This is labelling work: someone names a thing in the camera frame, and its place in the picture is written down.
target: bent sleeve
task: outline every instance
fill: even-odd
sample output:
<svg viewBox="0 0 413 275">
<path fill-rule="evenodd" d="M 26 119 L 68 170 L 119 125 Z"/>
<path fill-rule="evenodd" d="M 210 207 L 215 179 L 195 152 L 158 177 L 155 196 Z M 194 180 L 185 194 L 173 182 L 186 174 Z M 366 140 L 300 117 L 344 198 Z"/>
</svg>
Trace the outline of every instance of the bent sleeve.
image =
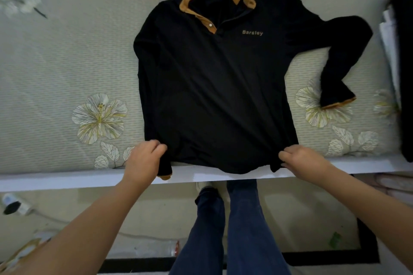
<svg viewBox="0 0 413 275">
<path fill-rule="evenodd" d="M 159 44 L 155 27 L 155 8 L 146 19 L 139 34 L 133 43 L 133 49 L 139 60 L 138 78 L 139 95 L 142 105 L 143 120 L 145 122 L 145 140 L 157 139 L 163 142 L 156 130 L 156 117 L 154 115 L 154 94 L 157 87 L 157 67 L 159 62 Z M 166 152 L 159 163 L 158 176 L 167 180 L 172 175 L 171 159 Z"/>
<path fill-rule="evenodd" d="M 343 83 L 351 67 L 359 60 L 373 32 L 358 16 L 338 17 L 323 21 L 307 10 L 300 0 L 286 0 L 287 44 L 291 54 L 330 47 L 328 60 L 321 73 L 320 106 L 335 108 L 356 99 Z"/>
</svg>

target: leg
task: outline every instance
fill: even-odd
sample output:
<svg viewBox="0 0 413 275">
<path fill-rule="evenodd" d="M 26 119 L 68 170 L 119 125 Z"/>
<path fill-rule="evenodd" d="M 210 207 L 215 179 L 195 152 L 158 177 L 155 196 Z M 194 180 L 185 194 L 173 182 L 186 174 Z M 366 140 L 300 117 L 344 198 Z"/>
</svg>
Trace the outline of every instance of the leg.
<svg viewBox="0 0 413 275">
<path fill-rule="evenodd" d="M 195 203 L 198 205 L 197 220 L 169 275 L 222 274 L 224 202 L 218 191 L 210 187 L 201 190 Z"/>
<path fill-rule="evenodd" d="M 229 180 L 228 275 L 290 274 L 265 221 L 256 180 Z"/>
</svg>

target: floral mattress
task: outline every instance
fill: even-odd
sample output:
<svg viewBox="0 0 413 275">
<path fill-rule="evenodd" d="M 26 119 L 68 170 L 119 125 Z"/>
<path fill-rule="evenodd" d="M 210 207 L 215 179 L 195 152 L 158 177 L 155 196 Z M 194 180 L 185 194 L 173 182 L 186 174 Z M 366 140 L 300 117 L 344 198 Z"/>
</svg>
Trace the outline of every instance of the floral mattress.
<svg viewBox="0 0 413 275">
<path fill-rule="evenodd" d="M 124 165 L 144 138 L 132 44 L 159 1 L 0 0 L 0 172 Z M 344 79 L 357 100 L 339 109 L 318 103 L 328 48 L 293 60 L 285 80 L 300 143 L 328 156 L 398 153 L 378 33 L 386 0 L 302 1 L 324 20 L 359 15 L 374 36 Z"/>
</svg>

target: white border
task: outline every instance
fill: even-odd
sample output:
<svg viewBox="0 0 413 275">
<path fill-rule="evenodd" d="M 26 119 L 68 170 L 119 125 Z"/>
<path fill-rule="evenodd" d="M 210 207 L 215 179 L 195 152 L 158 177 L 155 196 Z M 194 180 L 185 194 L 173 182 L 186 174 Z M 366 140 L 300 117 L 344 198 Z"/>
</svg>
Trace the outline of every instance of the white border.
<svg viewBox="0 0 413 275">
<path fill-rule="evenodd" d="M 380 157 L 340 157 L 330 161 L 350 174 L 413 171 L 413 163 L 408 163 L 401 154 Z M 172 170 L 173 175 L 169 180 L 156 178 L 152 184 L 294 176 L 286 168 L 273 173 L 268 165 L 247 174 L 229 174 L 217 168 L 195 165 L 172 167 Z M 114 186 L 122 179 L 122 175 L 123 169 L 0 175 L 0 192 Z"/>
</svg>

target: green piece of trash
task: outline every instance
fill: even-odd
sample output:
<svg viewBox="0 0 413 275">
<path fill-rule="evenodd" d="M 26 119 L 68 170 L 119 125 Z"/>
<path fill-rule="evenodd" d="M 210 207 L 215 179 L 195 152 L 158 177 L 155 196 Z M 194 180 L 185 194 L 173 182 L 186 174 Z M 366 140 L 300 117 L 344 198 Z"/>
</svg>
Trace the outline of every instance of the green piece of trash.
<svg viewBox="0 0 413 275">
<path fill-rule="evenodd" d="M 328 245 L 333 249 L 337 249 L 339 243 L 342 241 L 343 236 L 341 236 L 338 232 L 334 232 L 333 237 L 331 237 Z"/>
</svg>

